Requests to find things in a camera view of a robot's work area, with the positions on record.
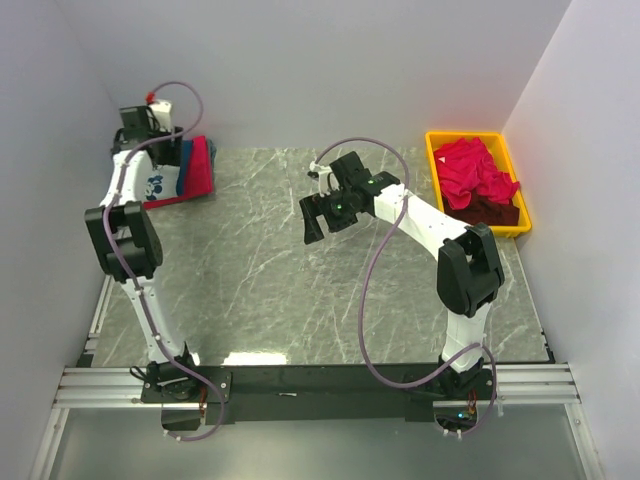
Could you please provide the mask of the blue t-shirt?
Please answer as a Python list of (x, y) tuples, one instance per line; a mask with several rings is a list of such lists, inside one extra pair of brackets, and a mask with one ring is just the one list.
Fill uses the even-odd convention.
[(192, 152), (193, 141), (186, 140), (181, 147), (178, 166), (160, 165), (153, 170), (145, 190), (147, 209), (159, 208), (182, 200), (186, 191), (185, 184)]

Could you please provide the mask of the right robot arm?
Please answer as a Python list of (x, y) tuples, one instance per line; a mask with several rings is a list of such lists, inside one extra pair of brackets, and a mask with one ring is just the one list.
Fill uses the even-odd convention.
[(427, 385), (444, 397), (464, 397), (480, 382), (485, 323), (505, 280), (491, 228), (446, 215), (386, 171), (372, 174), (355, 152), (328, 166), (312, 162), (308, 175), (319, 190), (299, 202), (305, 244), (323, 239), (323, 225), (337, 233), (368, 214), (408, 235), (437, 262), (436, 291), (447, 311), (438, 366), (423, 380), (401, 383), (381, 373), (376, 378), (393, 388)]

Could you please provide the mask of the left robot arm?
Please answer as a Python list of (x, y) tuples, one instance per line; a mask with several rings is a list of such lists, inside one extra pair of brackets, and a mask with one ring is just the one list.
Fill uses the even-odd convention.
[(218, 390), (167, 313), (158, 274), (162, 245), (144, 206), (154, 168), (176, 164), (183, 131), (173, 126), (167, 101), (124, 107), (120, 117), (110, 184), (100, 205), (86, 210), (85, 225), (100, 267), (126, 293), (143, 331), (149, 363), (132, 367), (131, 375), (159, 401), (203, 403)]

